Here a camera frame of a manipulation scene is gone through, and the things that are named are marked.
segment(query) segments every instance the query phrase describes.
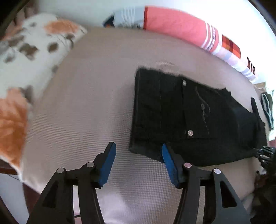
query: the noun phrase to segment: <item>beige fabric surface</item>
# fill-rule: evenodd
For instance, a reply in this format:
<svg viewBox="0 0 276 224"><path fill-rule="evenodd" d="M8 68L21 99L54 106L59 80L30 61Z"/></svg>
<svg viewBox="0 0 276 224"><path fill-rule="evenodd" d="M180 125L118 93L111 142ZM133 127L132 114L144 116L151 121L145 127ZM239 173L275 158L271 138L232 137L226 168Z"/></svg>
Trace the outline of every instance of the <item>beige fabric surface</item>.
<svg viewBox="0 0 276 224"><path fill-rule="evenodd" d="M151 32L93 28L62 62L35 109L22 180L41 192L57 168L80 168L114 141L117 154L108 182L97 190L105 223L173 223L181 190L171 184L164 164L128 151L140 66L226 87L251 112L254 97L266 122L250 81L208 52ZM224 172L240 198L253 191L256 159L205 169L214 167ZM201 199L198 220L203 208Z"/></svg>

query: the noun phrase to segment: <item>metal button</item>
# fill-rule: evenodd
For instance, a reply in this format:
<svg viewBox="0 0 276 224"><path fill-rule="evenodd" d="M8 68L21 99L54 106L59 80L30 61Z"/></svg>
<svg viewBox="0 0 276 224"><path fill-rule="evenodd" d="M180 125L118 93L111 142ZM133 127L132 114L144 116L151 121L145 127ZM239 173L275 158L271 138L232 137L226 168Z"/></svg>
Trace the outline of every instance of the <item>metal button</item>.
<svg viewBox="0 0 276 224"><path fill-rule="evenodd" d="M88 162L88 163L86 164L86 166L89 167L89 168L93 167L94 165L95 165L95 164L94 164L93 162Z"/></svg>
<svg viewBox="0 0 276 224"><path fill-rule="evenodd" d="M220 173L221 173L221 170L218 169L218 168L215 168L215 169L214 169L214 172L215 172L216 174L220 174Z"/></svg>
<svg viewBox="0 0 276 224"><path fill-rule="evenodd" d="M62 167L57 169L57 172L58 172L59 174L63 173L63 171L64 171L64 168L62 168Z"/></svg>
<svg viewBox="0 0 276 224"><path fill-rule="evenodd" d="M193 131L192 130L188 131L188 136L193 136Z"/></svg>
<svg viewBox="0 0 276 224"><path fill-rule="evenodd" d="M192 165L191 165L189 162L184 163L184 166L185 166L186 168L191 168L191 167L192 167Z"/></svg>

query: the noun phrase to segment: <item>black jeans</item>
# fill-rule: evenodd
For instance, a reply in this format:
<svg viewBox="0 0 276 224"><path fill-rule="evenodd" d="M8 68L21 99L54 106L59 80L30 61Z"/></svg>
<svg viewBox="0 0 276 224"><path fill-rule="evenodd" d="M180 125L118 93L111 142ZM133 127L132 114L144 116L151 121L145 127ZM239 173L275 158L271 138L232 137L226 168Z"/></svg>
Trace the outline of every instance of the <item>black jeans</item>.
<svg viewBox="0 0 276 224"><path fill-rule="evenodd" d="M135 79L131 152L163 162L167 143L185 161L210 166L252 157L266 146L253 98L251 113L226 89L183 76L140 68Z"/></svg>

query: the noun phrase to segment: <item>black denim pants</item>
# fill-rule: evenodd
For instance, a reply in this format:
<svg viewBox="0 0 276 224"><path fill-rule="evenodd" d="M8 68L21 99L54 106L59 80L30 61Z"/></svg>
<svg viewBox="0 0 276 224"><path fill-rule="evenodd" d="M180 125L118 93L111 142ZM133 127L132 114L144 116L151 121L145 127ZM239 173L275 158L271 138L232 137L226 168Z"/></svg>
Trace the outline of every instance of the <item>black denim pants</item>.
<svg viewBox="0 0 276 224"><path fill-rule="evenodd" d="M253 113L226 89L214 89L183 76L138 69L130 151L163 162L161 147L196 166L254 156L266 146L265 124L255 100Z"/></svg>

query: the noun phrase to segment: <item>rivet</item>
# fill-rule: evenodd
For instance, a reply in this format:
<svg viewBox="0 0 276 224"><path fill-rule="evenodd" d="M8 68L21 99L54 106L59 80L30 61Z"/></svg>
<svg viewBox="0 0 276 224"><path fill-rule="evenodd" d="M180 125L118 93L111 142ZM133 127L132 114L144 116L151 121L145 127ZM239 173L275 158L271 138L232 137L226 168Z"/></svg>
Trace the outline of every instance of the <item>rivet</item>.
<svg viewBox="0 0 276 224"><path fill-rule="evenodd" d="M87 167L92 168L95 164L93 162L88 162L86 164Z"/></svg>
<svg viewBox="0 0 276 224"><path fill-rule="evenodd" d="M188 131L188 136L193 136L193 131L192 130Z"/></svg>

